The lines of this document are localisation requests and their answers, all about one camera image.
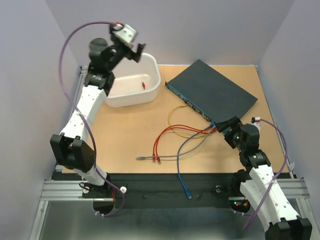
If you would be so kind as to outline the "dark network switch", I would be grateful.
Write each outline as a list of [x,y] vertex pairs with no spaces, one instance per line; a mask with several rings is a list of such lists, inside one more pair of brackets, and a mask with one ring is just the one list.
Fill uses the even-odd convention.
[[200,59],[165,86],[211,123],[240,119],[258,100]]

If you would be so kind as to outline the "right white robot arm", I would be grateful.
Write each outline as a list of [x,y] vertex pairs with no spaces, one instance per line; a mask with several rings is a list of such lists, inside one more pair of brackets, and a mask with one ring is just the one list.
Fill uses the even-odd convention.
[[313,226],[292,207],[283,192],[267,155],[260,149],[261,117],[253,117],[243,124],[238,117],[215,124],[233,149],[238,149],[239,160],[245,167],[240,178],[230,182],[231,192],[243,195],[253,207],[253,213],[244,224],[247,229],[259,218],[267,240],[309,240]]

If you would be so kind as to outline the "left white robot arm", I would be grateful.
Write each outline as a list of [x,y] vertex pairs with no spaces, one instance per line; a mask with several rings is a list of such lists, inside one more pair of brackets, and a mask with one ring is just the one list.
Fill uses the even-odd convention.
[[108,97],[115,81],[114,68],[126,58],[139,62],[144,44],[132,50],[134,35],[111,37],[112,45],[103,38],[95,38],[89,43],[90,64],[78,102],[70,100],[74,111],[59,134],[53,134],[50,145],[58,165],[75,171],[89,184],[100,197],[111,193],[113,184],[108,173],[96,163],[97,146],[89,146],[93,140],[91,125],[101,104]]

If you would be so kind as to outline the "white plastic tub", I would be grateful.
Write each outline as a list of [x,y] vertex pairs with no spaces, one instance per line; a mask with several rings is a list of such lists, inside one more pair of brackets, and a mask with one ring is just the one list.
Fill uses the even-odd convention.
[[115,80],[106,104],[120,108],[153,101],[161,83],[161,75],[156,59],[143,53],[139,62],[123,59],[113,70]]

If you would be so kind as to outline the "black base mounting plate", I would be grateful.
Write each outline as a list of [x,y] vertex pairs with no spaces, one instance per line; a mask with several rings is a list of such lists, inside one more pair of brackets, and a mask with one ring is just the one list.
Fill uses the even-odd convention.
[[93,209],[107,214],[124,209],[224,208],[247,213],[251,205],[240,193],[245,173],[112,173],[108,180],[125,187],[125,199],[105,184],[94,186],[76,173],[54,172],[52,180],[60,189],[66,184],[78,191],[77,200],[93,201]]

